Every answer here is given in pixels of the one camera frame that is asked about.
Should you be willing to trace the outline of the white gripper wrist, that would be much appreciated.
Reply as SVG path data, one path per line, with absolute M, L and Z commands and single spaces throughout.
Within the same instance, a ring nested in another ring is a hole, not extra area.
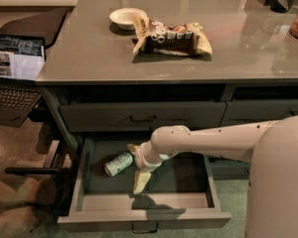
M 133 186 L 133 193 L 140 194 L 151 178 L 150 173 L 159 168 L 163 160 L 150 142 L 142 143 L 139 146 L 128 144 L 127 149 L 134 154 L 136 166 L 140 170 L 135 173 Z

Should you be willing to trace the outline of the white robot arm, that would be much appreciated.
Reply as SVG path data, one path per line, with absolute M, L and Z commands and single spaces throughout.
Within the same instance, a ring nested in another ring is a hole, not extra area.
M 135 194 L 180 153 L 249 163 L 245 238 L 298 238 L 298 116 L 195 131 L 163 126 L 128 148 L 138 167 Z

